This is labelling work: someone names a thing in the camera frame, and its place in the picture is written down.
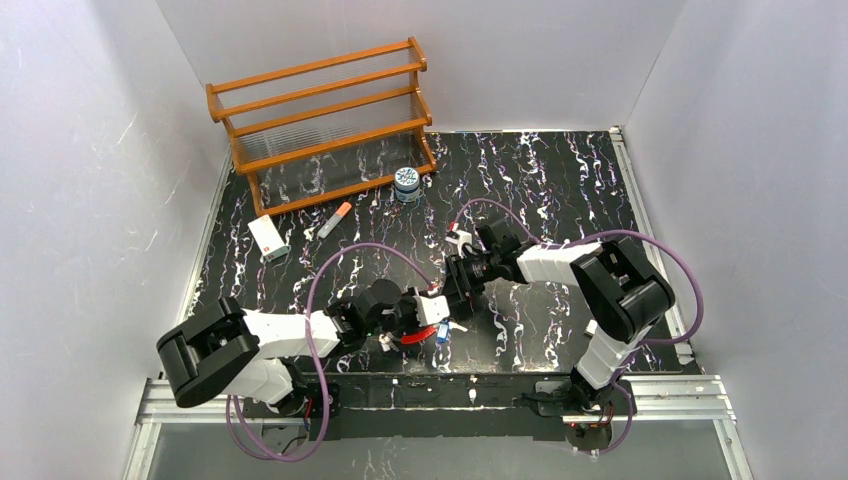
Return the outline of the blue tagged key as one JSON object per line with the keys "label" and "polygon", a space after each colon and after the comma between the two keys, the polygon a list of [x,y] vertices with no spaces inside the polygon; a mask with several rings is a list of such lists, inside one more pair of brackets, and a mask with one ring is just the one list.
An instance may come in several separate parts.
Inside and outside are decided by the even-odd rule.
{"label": "blue tagged key", "polygon": [[436,330],[436,340],[438,344],[446,343],[454,331],[467,333],[468,328],[460,325],[455,321],[443,320],[441,321]]}

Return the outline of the red handled keyring with keys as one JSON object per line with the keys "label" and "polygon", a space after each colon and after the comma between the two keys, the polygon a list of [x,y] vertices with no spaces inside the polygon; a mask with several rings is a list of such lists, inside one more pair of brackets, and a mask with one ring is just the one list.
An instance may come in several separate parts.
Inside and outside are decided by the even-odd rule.
{"label": "red handled keyring with keys", "polygon": [[387,324],[380,328],[377,342],[383,352],[400,351],[401,346],[413,345],[427,340],[438,331],[436,324],[424,325],[418,320]]}

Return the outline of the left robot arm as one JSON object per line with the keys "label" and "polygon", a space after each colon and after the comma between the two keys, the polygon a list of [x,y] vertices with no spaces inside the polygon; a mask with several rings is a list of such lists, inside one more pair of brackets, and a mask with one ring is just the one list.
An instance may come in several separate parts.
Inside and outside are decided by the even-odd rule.
{"label": "left robot arm", "polygon": [[376,334],[395,346],[448,314],[444,297],[385,279],[311,315],[263,313],[225,297],[162,335],[156,351],[180,408],[232,395],[293,415],[316,406],[324,391],[294,358],[343,356]]}

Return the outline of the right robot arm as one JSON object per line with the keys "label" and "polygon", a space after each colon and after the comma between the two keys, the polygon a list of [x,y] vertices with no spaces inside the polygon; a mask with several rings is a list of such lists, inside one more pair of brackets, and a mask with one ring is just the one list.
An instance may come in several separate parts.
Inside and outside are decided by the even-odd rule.
{"label": "right robot arm", "polygon": [[470,233],[449,230],[455,251],[445,259],[438,310],[458,312],[496,280],[577,287],[597,327],[570,372],[565,397],[573,405],[588,407],[608,396],[626,358],[676,302],[665,278],[624,235],[552,246],[522,241],[501,221],[476,234],[480,247],[473,246]]}

